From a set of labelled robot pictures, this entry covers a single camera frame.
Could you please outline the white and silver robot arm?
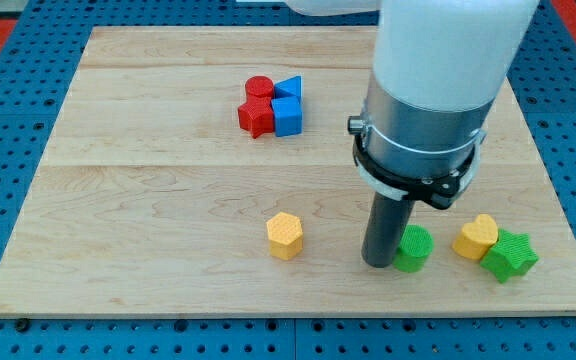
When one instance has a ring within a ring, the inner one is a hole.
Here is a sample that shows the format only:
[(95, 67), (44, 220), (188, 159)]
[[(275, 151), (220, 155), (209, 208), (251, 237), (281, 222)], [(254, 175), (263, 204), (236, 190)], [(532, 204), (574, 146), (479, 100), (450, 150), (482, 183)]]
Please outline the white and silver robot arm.
[(378, 11), (363, 109), (348, 121), (362, 178), (447, 209), (478, 170), (482, 125), (537, 0), (291, 0), (306, 16)]

